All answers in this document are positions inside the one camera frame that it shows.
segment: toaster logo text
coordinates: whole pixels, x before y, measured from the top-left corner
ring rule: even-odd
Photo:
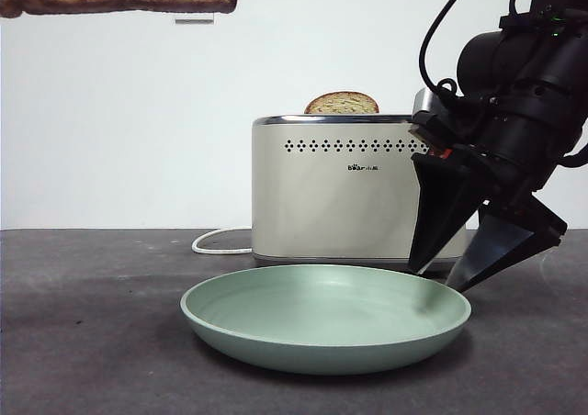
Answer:
[[[349,171],[363,171],[363,170],[379,170],[377,165],[359,165],[359,164],[351,164],[347,166],[347,170]]]

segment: plate rim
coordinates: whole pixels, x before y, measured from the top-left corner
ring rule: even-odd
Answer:
[[[413,279],[417,279],[416,280],[417,282],[420,282],[420,281],[432,282],[438,286],[446,288],[448,291],[450,291],[452,294],[454,294],[454,296],[456,298],[458,298],[462,301],[462,303],[465,305],[466,309],[465,309],[465,312],[463,313],[463,315],[458,320],[456,320],[456,322],[454,322],[451,325],[447,325],[447,326],[443,327],[441,330],[437,330],[437,331],[435,331],[429,335],[426,335],[424,337],[412,337],[412,338],[407,338],[407,339],[399,340],[399,341],[395,341],[395,342],[381,342],[381,343],[323,344],[323,343],[307,343],[307,342],[285,342],[283,340],[271,339],[269,337],[260,337],[260,336],[256,336],[253,334],[247,334],[245,332],[229,330],[227,328],[222,328],[222,326],[214,325],[212,323],[209,323],[209,322],[201,319],[196,314],[191,312],[187,307],[187,298],[190,296],[190,294],[192,294],[192,292],[194,290],[198,289],[199,287],[203,287],[208,282],[212,282],[212,281],[218,280],[220,278],[223,278],[223,277],[226,277],[229,275],[236,275],[239,273],[268,270],[268,269],[271,270],[271,269],[285,268],[285,267],[294,268],[294,267],[301,267],[301,266],[325,266],[325,267],[327,267],[327,266],[333,267],[334,266],[334,267],[344,267],[344,268],[355,268],[355,269],[361,269],[361,270],[385,272],[390,275],[407,276],[407,277],[411,277]],[[373,268],[373,267],[358,266],[358,265],[343,265],[343,264],[270,265],[270,266],[261,266],[261,267],[256,267],[256,268],[248,268],[245,270],[233,271],[230,273],[225,273],[224,275],[217,275],[217,276],[211,277],[210,279],[206,279],[206,280],[199,282],[199,283],[195,284],[194,286],[190,287],[180,298],[180,308],[182,309],[182,312],[184,313],[186,318],[193,321],[197,325],[203,326],[211,331],[219,332],[219,333],[222,333],[222,334],[230,336],[230,337],[236,337],[236,338],[240,338],[240,339],[244,339],[244,340],[252,341],[252,342],[264,342],[264,343],[279,344],[279,345],[284,345],[284,346],[297,346],[297,347],[309,347],[309,348],[311,348],[311,347],[312,348],[329,348],[329,349],[333,349],[333,348],[369,348],[369,347],[373,348],[373,347],[378,347],[378,346],[393,346],[393,345],[399,345],[399,344],[410,343],[410,342],[423,342],[427,339],[433,339],[434,337],[438,337],[440,335],[446,334],[448,332],[452,332],[452,331],[460,328],[468,321],[469,317],[471,316],[471,304],[469,303],[468,299],[465,296],[463,296],[461,293],[456,291],[455,289],[453,289],[449,286],[446,286],[444,284],[440,284],[439,282],[436,282],[435,280],[426,279],[424,277],[419,277],[416,275],[409,275],[409,274],[401,273],[398,271],[384,270],[381,268]]]

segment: toaster base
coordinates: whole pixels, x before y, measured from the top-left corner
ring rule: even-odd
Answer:
[[[253,253],[257,266],[269,265],[292,265],[292,264],[334,264],[334,265],[354,265],[368,266],[372,268],[382,268],[385,270],[400,271],[410,273],[408,269],[408,259],[384,259],[384,258],[355,258],[355,257],[283,257],[283,256],[266,256],[263,254]],[[458,257],[445,257],[434,259],[427,268],[428,273],[448,273],[451,267],[458,261]]]

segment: toaster power cord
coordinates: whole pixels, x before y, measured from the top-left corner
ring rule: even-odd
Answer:
[[[200,254],[245,254],[245,253],[251,252],[252,251],[251,248],[211,249],[211,248],[199,247],[199,245],[202,243],[202,241],[204,241],[212,236],[216,236],[217,234],[221,234],[221,233],[226,233],[227,231],[237,231],[237,230],[250,230],[250,229],[236,228],[236,229],[220,229],[220,230],[209,231],[208,233],[204,233],[202,236],[198,236],[197,238],[194,239],[194,241],[192,242],[192,251],[198,252]]]

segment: bread crust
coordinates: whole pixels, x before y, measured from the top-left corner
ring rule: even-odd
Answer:
[[[23,12],[43,14],[160,11],[168,13],[231,13],[237,0],[0,0],[0,16],[18,17]]]
[[[372,113],[374,113],[374,114],[378,114],[379,113],[379,107],[378,107],[378,103],[376,102],[376,100],[374,100],[369,95],[363,94],[361,92],[356,92],[356,91],[336,91],[336,92],[329,92],[329,93],[323,94],[321,96],[317,96],[315,99],[313,99],[306,106],[306,109],[304,109],[304,113],[305,114],[314,114],[314,113],[317,113],[316,108],[321,105],[321,102],[322,101],[326,100],[330,96],[341,98],[341,97],[351,96],[351,95],[358,96],[358,97],[360,97],[362,99],[366,99],[373,106],[373,112]]]

